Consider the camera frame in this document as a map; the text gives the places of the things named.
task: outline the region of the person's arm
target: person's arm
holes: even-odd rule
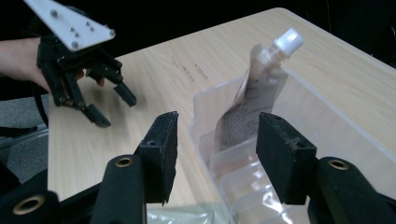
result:
[[[50,87],[36,65],[40,38],[0,41],[0,77],[29,80],[50,92]]]

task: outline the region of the wooden table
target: wooden table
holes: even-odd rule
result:
[[[124,82],[137,98],[129,107],[90,78],[78,83],[87,104],[111,121],[105,129],[80,112],[49,108],[49,189],[64,200],[102,180],[106,163],[132,154],[155,118],[177,111],[177,176],[169,204],[219,202],[189,138],[192,99],[240,77],[251,48],[295,28],[305,43],[284,63],[396,156],[396,70],[293,13],[274,8],[119,57]]]

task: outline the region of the clear plastic container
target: clear plastic container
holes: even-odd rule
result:
[[[317,158],[352,162],[376,191],[396,199],[396,158],[389,150],[297,74],[285,68],[277,72],[289,77],[272,113],[308,138],[318,148]],[[232,105],[242,82],[240,77],[195,95],[190,137],[197,154],[229,211],[230,223],[309,223],[308,202],[279,202],[255,152],[256,136],[222,151],[215,147],[216,123]]]

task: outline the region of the gripper jaw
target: gripper jaw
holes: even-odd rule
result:
[[[76,80],[78,71],[85,69],[87,77],[111,81],[116,84],[116,93],[128,106],[136,105],[134,94],[123,83],[122,64],[102,50],[100,45],[70,51],[55,35],[46,35],[41,37],[38,46],[37,66],[49,83],[54,103],[80,110],[98,127],[105,128],[111,124],[94,105],[86,106]]]

